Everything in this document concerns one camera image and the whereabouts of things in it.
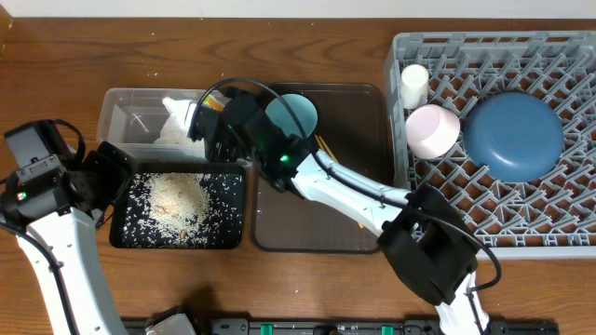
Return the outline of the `yellow green snack wrapper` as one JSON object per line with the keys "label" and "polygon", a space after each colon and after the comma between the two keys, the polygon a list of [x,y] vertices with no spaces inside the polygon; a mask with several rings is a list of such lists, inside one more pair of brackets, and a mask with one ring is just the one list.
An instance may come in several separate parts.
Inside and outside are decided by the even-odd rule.
{"label": "yellow green snack wrapper", "polygon": [[211,108],[216,112],[222,112],[224,110],[224,103],[216,99],[214,96],[209,95],[207,96],[203,102],[201,103],[202,106]]}

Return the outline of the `white napkin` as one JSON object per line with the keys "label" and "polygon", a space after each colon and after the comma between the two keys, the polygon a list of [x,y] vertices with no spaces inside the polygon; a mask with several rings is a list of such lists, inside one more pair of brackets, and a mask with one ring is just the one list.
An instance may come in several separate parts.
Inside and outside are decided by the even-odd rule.
{"label": "white napkin", "polygon": [[159,132],[154,144],[172,144],[203,147],[203,140],[193,141],[188,137],[190,121],[196,108],[195,100],[175,100],[166,97],[162,100],[169,117]]}

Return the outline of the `light blue small bowl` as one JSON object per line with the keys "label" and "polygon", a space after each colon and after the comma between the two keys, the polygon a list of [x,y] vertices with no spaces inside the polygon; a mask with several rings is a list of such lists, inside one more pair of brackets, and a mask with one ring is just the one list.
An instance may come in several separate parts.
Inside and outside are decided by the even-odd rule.
{"label": "light blue small bowl", "polygon": [[[284,94],[281,98],[291,107],[305,132],[305,136],[310,137],[315,132],[318,124],[318,112],[315,105],[308,98],[299,94]],[[280,99],[273,99],[266,106],[265,114],[275,126],[281,129],[286,138],[291,136],[304,137]]]}

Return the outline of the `wooden chopstick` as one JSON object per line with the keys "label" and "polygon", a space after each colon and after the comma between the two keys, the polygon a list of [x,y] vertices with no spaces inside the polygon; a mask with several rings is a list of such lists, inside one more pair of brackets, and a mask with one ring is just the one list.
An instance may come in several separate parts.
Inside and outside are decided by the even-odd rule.
{"label": "wooden chopstick", "polygon": [[323,144],[323,142],[322,142],[321,138],[319,137],[319,135],[315,135],[315,139],[316,139],[316,141],[317,141],[317,143],[318,143],[318,146],[319,146],[319,148],[320,148],[321,150],[324,150],[324,151],[326,151],[326,149],[325,149],[325,146],[324,146],[324,144]]}
{"label": "wooden chopstick", "polygon": [[325,152],[327,153],[327,155],[328,155],[328,156],[329,156],[329,157],[330,157],[330,158],[331,158],[333,161],[337,162],[337,158],[336,158],[336,156],[334,155],[334,153],[332,152],[331,148],[328,146],[328,144],[326,143],[326,141],[325,141],[325,140],[324,140],[324,139],[323,139],[321,136],[319,136],[319,137],[321,138],[321,140],[322,140],[322,142],[323,142],[323,144],[324,144],[324,146],[325,146],[325,149],[326,149],[326,151],[325,151]]}

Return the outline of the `cream cup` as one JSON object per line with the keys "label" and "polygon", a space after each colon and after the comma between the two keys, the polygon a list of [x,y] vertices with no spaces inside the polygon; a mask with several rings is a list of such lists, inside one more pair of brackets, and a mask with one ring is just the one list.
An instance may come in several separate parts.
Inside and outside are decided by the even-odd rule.
{"label": "cream cup", "polygon": [[417,108],[428,92],[428,71],[420,64],[406,66],[400,74],[400,97],[405,109]]}

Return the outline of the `grey dishwasher rack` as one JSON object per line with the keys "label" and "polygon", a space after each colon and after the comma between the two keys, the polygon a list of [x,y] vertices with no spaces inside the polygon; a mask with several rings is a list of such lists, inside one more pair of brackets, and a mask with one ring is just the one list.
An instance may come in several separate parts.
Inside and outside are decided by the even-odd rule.
{"label": "grey dishwasher rack", "polygon": [[[413,156],[404,141],[410,112],[400,99],[400,74],[411,64],[428,70],[427,101],[461,120],[505,92],[545,102],[562,122],[557,165],[536,181],[505,182],[475,165],[462,141],[429,161]],[[594,257],[594,32],[400,33],[384,71],[397,187],[442,192],[501,260]]]}

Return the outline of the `dark blue plate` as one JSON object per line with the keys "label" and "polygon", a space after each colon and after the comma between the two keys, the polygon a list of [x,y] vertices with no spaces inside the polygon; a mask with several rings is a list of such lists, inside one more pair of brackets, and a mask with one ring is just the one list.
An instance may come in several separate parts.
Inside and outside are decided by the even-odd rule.
{"label": "dark blue plate", "polygon": [[470,160],[505,182],[529,182],[550,172],[563,151],[562,122],[542,100],[520,92],[496,95],[466,120]]}

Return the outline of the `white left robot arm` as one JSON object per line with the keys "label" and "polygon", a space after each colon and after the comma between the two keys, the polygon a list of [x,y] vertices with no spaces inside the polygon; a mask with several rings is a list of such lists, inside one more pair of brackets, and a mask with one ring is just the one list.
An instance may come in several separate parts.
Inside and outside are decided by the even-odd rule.
{"label": "white left robot arm", "polygon": [[20,221],[17,210],[1,210],[1,227],[17,237],[32,265],[55,334],[128,332],[103,274],[96,237],[104,211],[122,194],[134,168],[131,156],[104,141],[83,165],[100,179],[87,191],[100,200],[90,213],[52,209],[33,221]]}

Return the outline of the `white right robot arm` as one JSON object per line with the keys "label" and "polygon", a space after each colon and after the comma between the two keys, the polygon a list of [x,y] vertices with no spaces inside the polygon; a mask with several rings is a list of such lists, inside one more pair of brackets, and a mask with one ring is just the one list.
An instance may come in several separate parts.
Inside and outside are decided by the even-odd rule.
{"label": "white right robot arm", "polygon": [[337,163],[314,139],[313,108],[231,100],[221,110],[197,106],[184,122],[208,158],[246,155],[276,191],[333,208],[372,232],[400,281],[436,307],[443,333],[488,332],[476,282],[484,246],[440,192],[387,186]]}

